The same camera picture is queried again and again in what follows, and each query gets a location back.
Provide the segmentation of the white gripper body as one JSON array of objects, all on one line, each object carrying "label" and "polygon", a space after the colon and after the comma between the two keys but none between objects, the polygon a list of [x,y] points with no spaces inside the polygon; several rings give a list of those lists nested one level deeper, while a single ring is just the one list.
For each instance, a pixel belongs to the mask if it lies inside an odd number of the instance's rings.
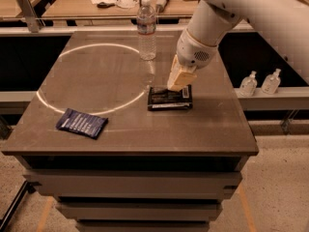
[{"label": "white gripper body", "polygon": [[182,66],[201,69],[207,66],[217,51],[217,46],[208,46],[192,38],[184,29],[177,43],[177,57]]}]

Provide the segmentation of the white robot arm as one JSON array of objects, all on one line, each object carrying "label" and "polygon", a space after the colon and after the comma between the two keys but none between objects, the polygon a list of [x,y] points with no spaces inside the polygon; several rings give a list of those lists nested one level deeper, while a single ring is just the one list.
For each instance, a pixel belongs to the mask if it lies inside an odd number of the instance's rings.
[{"label": "white robot arm", "polygon": [[217,46],[241,21],[309,83],[309,6],[297,0],[201,0],[178,39],[167,88],[180,91],[207,66]]}]

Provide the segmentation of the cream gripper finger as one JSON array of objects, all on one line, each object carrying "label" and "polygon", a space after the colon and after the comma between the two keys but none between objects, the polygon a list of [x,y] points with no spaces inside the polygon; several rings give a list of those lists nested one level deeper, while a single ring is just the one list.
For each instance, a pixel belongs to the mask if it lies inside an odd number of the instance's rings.
[{"label": "cream gripper finger", "polygon": [[191,84],[197,77],[195,67],[184,67],[179,65],[179,70],[172,85],[167,84],[167,88],[171,91],[180,91],[183,87]]},{"label": "cream gripper finger", "polygon": [[173,59],[172,66],[171,66],[171,70],[170,70],[170,73],[169,73],[169,78],[168,78],[168,81],[167,81],[168,85],[172,85],[174,83],[174,80],[176,78],[178,70],[179,70],[179,59],[178,59],[178,56],[175,55],[174,59]]}]

